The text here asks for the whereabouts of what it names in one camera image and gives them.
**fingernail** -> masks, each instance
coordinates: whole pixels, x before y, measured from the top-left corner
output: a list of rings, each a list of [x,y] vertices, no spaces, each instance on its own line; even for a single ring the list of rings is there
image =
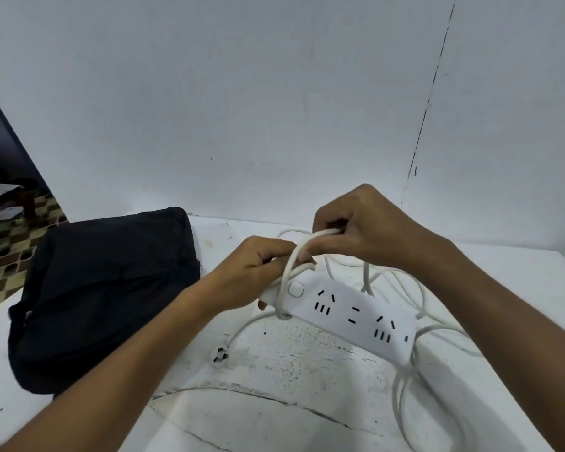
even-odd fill
[[[299,257],[297,257],[297,259],[301,262],[301,263],[305,263],[306,261],[308,261],[310,258],[312,258],[312,254],[310,254],[307,250],[302,250],[299,253]]]

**black object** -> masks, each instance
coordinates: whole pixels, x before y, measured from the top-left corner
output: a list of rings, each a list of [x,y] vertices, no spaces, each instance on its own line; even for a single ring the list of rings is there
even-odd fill
[[[17,382],[60,394],[199,277],[181,208],[51,230],[31,259],[21,301],[9,309]]]

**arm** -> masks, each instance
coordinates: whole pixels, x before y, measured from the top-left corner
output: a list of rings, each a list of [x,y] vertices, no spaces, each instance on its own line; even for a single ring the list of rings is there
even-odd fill
[[[0,452],[116,451],[167,369],[219,312],[251,303],[280,277],[295,244],[251,237],[215,270],[49,404]],[[266,263],[272,257],[279,257]]]
[[[363,185],[316,213],[308,254],[344,254],[403,269],[432,291],[490,362],[540,433],[565,451],[565,330],[484,273],[449,240]]]

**hand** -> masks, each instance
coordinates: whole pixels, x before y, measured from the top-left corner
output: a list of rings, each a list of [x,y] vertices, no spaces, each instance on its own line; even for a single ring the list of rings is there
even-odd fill
[[[410,219],[370,184],[363,184],[318,209],[312,231],[345,228],[305,248],[309,255],[343,254],[411,272],[425,251],[443,240]]]
[[[283,275],[294,249],[295,243],[291,241],[259,236],[247,238],[215,270],[195,284],[202,305],[216,314],[248,305]]]

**floor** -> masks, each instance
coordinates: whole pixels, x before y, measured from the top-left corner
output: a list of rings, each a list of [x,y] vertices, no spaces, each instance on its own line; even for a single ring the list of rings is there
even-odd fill
[[[29,228],[24,219],[0,222],[0,303],[23,287],[31,257],[46,231],[67,222],[52,195],[36,197],[35,210],[46,220],[42,227]]]

